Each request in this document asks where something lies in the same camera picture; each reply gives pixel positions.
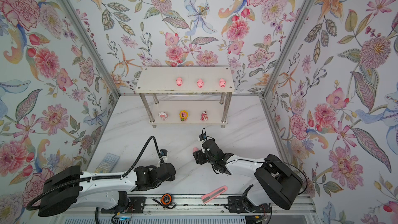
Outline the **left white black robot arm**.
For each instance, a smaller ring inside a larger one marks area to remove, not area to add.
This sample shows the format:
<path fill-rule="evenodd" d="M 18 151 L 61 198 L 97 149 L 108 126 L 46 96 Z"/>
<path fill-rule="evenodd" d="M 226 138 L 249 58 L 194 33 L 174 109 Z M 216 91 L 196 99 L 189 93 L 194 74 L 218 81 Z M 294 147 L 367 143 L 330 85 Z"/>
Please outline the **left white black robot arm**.
<path fill-rule="evenodd" d="M 45 181 L 42 193 L 30 200 L 28 211 L 38 210 L 40 217 L 64 213 L 70 208 L 95 207 L 122 210 L 127 207 L 127 194 L 159 187 L 175 179 L 171 163 L 139 166 L 131 172 L 90 173 L 72 166 Z"/>

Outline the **small red pink figurine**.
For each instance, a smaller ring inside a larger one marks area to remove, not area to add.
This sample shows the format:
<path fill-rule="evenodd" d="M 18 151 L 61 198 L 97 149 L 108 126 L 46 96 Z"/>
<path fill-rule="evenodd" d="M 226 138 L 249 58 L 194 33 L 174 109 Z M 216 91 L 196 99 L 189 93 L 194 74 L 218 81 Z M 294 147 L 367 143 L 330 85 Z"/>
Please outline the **small red pink figurine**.
<path fill-rule="evenodd" d="M 208 120 L 208 113 L 207 111 L 204 111 L 201 113 L 201 121 L 207 121 Z"/>

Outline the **white two-tier shelf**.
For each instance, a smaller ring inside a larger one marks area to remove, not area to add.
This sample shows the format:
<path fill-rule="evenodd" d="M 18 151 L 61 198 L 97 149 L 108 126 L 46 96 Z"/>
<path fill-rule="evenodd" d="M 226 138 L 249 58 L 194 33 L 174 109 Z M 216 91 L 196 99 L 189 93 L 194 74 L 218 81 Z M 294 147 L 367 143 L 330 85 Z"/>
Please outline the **white two-tier shelf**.
<path fill-rule="evenodd" d="M 176 85 L 178 77 L 183 79 L 180 87 Z M 197 86 L 199 79 L 204 81 L 203 88 Z M 227 82 L 225 88 L 219 86 L 220 79 Z M 141 72 L 136 87 L 153 127 L 204 124 L 225 128 L 234 90 L 229 67 L 148 67 Z M 179 118 L 183 110 L 189 113 L 184 122 Z M 201 121 L 204 111 L 207 121 Z M 168 114 L 166 121 L 160 119 L 160 112 Z"/>

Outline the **single pink piglet toy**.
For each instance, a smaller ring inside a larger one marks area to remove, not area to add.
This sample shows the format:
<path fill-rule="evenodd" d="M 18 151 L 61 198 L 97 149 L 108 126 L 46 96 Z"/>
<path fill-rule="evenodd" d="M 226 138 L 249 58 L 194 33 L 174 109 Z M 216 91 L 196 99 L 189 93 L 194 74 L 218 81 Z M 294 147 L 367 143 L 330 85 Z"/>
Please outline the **single pink piglet toy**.
<path fill-rule="evenodd" d="M 220 79 L 220 81 L 219 81 L 219 86 L 220 86 L 221 88 L 225 88 L 225 87 L 226 87 L 226 84 L 227 84 L 227 82 L 226 82 L 224 79 Z"/>

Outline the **pink round pig toy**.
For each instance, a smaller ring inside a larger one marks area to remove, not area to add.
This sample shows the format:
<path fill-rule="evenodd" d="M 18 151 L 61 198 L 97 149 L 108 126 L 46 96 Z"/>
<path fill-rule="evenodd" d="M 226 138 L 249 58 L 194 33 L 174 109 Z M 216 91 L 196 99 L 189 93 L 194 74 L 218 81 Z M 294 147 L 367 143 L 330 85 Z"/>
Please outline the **pink round pig toy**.
<path fill-rule="evenodd" d="M 168 116 L 168 114 L 165 113 L 165 112 L 160 112 L 160 113 L 159 113 L 159 117 L 160 117 L 161 120 L 166 121 L 166 120 L 168 119 L 169 116 Z"/>

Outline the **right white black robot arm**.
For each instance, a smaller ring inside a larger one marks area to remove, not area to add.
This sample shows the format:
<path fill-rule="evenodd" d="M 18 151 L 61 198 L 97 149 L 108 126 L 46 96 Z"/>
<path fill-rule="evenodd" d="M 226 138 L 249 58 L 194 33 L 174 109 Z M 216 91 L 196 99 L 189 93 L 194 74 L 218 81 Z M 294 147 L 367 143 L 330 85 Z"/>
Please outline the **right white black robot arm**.
<path fill-rule="evenodd" d="M 223 152 L 215 139 L 206 134 L 199 135 L 198 140 L 201 149 L 193 152 L 197 164 L 209 163 L 215 173 L 236 174 L 257 180 L 244 191 L 239 201 L 246 210 L 253 212 L 255 207 L 267 203 L 289 210 L 300 194 L 302 179 L 277 156 L 242 158 Z"/>

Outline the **yellow-haired princess toy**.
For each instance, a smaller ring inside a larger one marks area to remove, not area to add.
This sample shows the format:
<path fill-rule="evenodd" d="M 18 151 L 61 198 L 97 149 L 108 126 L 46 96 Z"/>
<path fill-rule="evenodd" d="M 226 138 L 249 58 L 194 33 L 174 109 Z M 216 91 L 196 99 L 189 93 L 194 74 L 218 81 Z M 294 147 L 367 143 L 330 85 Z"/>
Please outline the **yellow-haired princess toy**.
<path fill-rule="evenodd" d="M 181 120 L 182 122 L 187 121 L 187 120 L 188 120 L 188 117 L 189 117 L 189 113 L 188 113 L 187 111 L 185 111 L 185 110 L 183 110 L 183 111 L 181 111 L 181 112 L 179 113 L 179 118 L 180 118 L 180 120 Z"/>

